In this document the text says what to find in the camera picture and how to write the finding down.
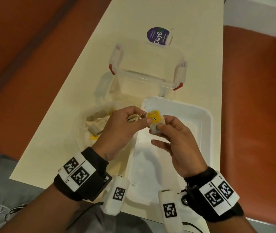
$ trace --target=wrist-mounted device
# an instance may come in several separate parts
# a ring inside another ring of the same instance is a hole
[[[187,194],[183,203],[209,222],[220,222],[233,216],[243,216],[244,212],[238,204],[239,196],[228,184],[221,173],[209,167],[198,175],[184,179]]]
[[[108,164],[108,161],[88,147],[58,170],[54,185],[72,200],[94,201],[112,180],[106,172]]]

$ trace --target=white tray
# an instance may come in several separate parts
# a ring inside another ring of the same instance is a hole
[[[210,166],[213,133],[212,116],[207,110],[161,97],[145,99],[141,108],[147,112],[159,110],[163,115],[179,118],[192,131],[207,165]],[[159,190],[174,189],[180,192],[186,185],[175,171],[170,155],[153,146],[152,139],[166,141],[164,138],[151,135],[148,128],[138,132],[125,171],[125,177],[130,181],[126,197],[145,205],[159,204]]]

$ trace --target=yellow tea bag tag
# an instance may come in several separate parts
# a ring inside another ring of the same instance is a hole
[[[93,135],[93,134],[90,135],[90,139],[91,139],[91,140],[98,140],[98,138],[99,138],[98,136],[95,136],[95,135]]]
[[[154,110],[152,112],[149,112],[147,114],[147,117],[152,119],[152,124],[153,123],[159,123],[161,121],[161,115],[158,110]]]

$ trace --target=forearm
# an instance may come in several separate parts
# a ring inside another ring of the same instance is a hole
[[[210,233],[256,233],[247,219],[235,216],[222,222],[207,222]]]
[[[0,229],[0,233],[64,232],[79,202],[60,193],[54,184]]]

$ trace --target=brown leather bench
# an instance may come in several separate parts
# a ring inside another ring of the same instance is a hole
[[[111,0],[0,0],[0,153],[19,160]]]
[[[276,37],[224,27],[221,173],[249,218],[276,224]]]

